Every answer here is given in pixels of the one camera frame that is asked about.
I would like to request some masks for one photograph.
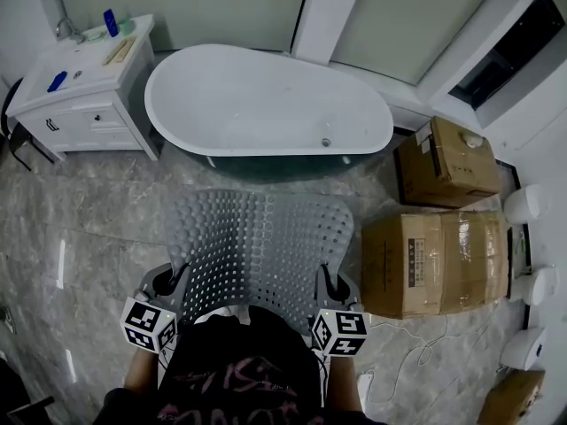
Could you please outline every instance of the toilet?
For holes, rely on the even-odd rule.
[[[521,275],[512,280],[510,300],[523,299],[527,305],[539,305],[545,298],[555,294],[556,283],[554,267],[543,267],[532,275]]]

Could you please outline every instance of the bathtub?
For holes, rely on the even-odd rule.
[[[315,176],[350,168],[382,150],[393,131],[387,104],[367,83],[284,55],[219,44],[162,61],[144,101],[158,132],[205,165],[225,173],[220,166],[242,166],[229,173],[242,176],[237,172],[255,163],[265,173],[262,164],[273,164],[274,181],[282,180],[278,164]]]

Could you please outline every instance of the cardboard box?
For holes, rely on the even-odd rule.
[[[545,372],[516,371],[486,396],[480,425],[515,425],[540,393]]]
[[[506,296],[501,212],[403,214],[362,229],[362,304],[389,318],[458,313]]]
[[[461,208],[500,191],[493,150],[486,139],[470,148],[474,132],[433,117],[394,152],[400,201],[408,205]]]

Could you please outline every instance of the window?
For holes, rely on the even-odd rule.
[[[553,0],[534,0],[514,26],[450,94],[477,109],[565,25]]]
[[[112,8],[117,20],[153,13],[154,50],[224,43],[263,50],[289,51],[303,0],[63,0],[75,25],[104,24]]]
[[[332,60],[416,85],[483,0],[356,0]]]

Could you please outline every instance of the person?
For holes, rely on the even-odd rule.
[[[137,350],[124,387],[105,397],[95,424],[371,425],[351,358],[332,358],[325,406],[321,365],[303,338],[270,311],[250,325],[212,315],[181,329],[158,386],[158,355]]]

